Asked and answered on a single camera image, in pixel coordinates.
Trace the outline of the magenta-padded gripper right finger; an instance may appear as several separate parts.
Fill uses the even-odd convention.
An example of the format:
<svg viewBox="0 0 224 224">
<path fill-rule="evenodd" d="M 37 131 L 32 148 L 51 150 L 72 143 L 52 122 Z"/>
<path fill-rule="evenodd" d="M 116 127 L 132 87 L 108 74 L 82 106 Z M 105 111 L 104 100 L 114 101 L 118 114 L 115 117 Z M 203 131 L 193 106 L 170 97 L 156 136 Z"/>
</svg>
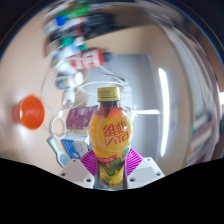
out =
<svg viewBox="0 0 224 224">
<path fill-rule="evenodd" d="M 164 173 L 151 157 L 143 157 L 130 149 L 125 159 L 126 188 L 143 187 L 164 177 Z"/>
</svg>

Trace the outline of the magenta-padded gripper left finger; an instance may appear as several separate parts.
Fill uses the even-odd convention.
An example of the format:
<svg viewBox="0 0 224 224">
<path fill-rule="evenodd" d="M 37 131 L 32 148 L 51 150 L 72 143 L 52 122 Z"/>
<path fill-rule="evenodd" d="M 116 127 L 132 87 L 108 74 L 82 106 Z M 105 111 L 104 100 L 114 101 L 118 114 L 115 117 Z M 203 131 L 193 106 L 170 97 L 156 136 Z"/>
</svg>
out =
<svg viewBox="0 0 224 224">
<path fill-rule="evenodd" d="M 93 189 L 97 171 L 97 158 L 90 150 L 80 159 L 71 159 L 59 176 L 81 187 Z"/>
</svg>

